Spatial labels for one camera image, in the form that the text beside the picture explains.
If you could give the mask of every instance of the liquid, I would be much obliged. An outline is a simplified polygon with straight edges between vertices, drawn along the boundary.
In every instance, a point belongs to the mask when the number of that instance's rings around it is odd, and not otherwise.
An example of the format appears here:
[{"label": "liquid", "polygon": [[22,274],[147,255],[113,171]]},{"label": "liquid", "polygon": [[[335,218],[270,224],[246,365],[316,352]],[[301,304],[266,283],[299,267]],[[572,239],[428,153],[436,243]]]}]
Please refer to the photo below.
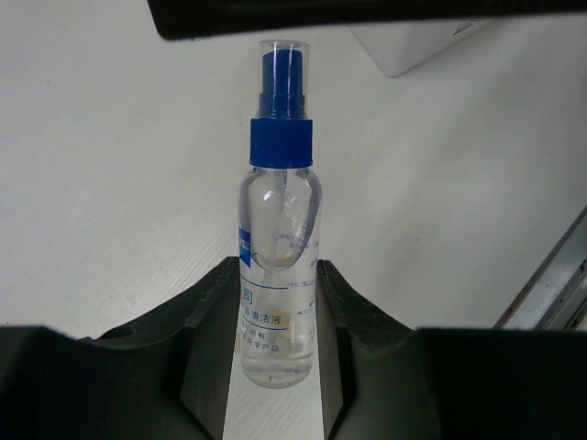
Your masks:
[{"label": "liquid", "polygon": [[293,266],[269,274],[240,262],[242,368],[262,387],[291,387],[312,369],[317,251],[317,240],[311,241]]}]

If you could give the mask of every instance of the white surface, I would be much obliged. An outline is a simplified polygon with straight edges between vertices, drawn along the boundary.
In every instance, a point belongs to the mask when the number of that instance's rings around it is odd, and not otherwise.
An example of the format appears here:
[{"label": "white surface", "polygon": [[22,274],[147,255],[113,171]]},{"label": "white surface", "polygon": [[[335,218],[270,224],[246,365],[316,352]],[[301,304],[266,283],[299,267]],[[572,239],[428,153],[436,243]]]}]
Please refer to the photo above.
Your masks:
[{"label": "white surface", "polygon": [[[4,1],[0,319],[99,336],[237,254],[256,43],[311,45],[321,255],[408,325],[492,325],[587,203],[587,21],[384,77],[347,27],[170,44],[145,0]],[[226,438],[321,438],[235,365]]]}]

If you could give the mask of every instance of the blue label stripe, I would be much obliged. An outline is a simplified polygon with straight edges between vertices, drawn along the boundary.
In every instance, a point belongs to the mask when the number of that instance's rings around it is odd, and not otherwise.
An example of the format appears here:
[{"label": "blue label stripe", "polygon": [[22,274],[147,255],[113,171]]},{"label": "blue label stripe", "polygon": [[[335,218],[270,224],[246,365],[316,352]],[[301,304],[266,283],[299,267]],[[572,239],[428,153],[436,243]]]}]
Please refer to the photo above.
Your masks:
[{"label": "blue label stripe", "polygon": [[240,316],[242,316],[242,319],[244,319],[245,321],[247,321],[249,324],[251,324],[251,325],[255,325],[256,327],[258,327],[258,328],[262,328],[262,329],[264,329],[264,330],[287,330],[287,327],[285,327],[285,328],[271,328],[271,327],[263,327],[262,325],[258,325],[258,324],[252,323],[252,322],[251,322],[251,321],[249,321],[247,318],[245,318],[245,315],[244,315],[244,314],[242,314],[242,313],[240,314]]},{"label": "blue label stripe", "polygon": [[263,286],[261,284],[257,284],[256,282],[247,280],[245,277],[242,276],[242,274],[240,274],[240,278],[242,278],[244,281],[248,282],[249,284],[252,284],[253,286],[261,287],[262,289],[272,289],[272,290],[275,290],[275,291],[287,291],[289,289],[289,287],[269,287],[269,286]]},{"label": "blue label stripe", "polygon": [[250,267],[250,232],[238,229],[238,250],[240,259]]}]

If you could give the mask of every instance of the blue bottle cap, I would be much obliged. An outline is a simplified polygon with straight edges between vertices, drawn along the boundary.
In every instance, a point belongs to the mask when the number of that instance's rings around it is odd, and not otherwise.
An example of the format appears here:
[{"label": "blue bottle cap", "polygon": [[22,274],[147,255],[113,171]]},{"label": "blue bottle cap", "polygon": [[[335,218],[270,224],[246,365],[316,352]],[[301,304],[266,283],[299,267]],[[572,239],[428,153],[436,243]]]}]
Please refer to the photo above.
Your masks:
[{"label": "blue bottle cap", "polygon": [[250,124],[250,164],[295,169],[312,165],[312,121],[305,84],[309,47],[296,41],[263,41],[257,118]]}]

